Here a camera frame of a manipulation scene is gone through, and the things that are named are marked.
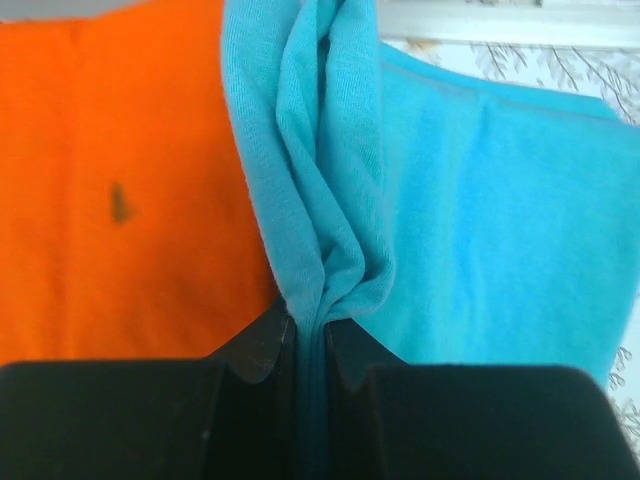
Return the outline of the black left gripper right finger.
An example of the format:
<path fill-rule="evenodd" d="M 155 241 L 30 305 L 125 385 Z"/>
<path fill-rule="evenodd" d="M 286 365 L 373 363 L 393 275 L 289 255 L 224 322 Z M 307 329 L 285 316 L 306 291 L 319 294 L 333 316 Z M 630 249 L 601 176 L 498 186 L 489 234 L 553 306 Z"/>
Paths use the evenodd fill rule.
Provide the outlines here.
<path fill-rule="evenodd" d="M 333 479 L 635 479 L 600 388 L 561 366 L 410 365 L 325 328 Z"/>

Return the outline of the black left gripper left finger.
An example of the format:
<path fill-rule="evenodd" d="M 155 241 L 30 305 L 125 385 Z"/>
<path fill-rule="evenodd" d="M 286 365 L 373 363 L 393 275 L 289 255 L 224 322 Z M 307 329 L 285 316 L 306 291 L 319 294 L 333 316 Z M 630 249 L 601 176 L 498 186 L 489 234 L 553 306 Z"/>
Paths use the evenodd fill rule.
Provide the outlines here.
<path fill-rule="evenodd" d="M 292 479 L 296 326 L 273 304 L 195 360 L 1 370 L 5 479 Z"/>

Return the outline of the turquoise t shirt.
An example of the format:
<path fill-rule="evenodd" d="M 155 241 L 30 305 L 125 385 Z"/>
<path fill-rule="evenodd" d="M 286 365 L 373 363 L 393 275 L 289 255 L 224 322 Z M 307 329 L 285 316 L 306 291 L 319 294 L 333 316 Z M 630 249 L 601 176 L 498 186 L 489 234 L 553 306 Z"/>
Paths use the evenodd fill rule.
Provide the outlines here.
<path fill-rule="evenodd" d="M 300 470 L 326 471 L 325 324 L 415 363 L 559 364 L 605 385 L 639 285 L 639 131 L 600 100 L 382 43 L 371 1 L 229 1 L 221 68 L 299 332 Z"/>

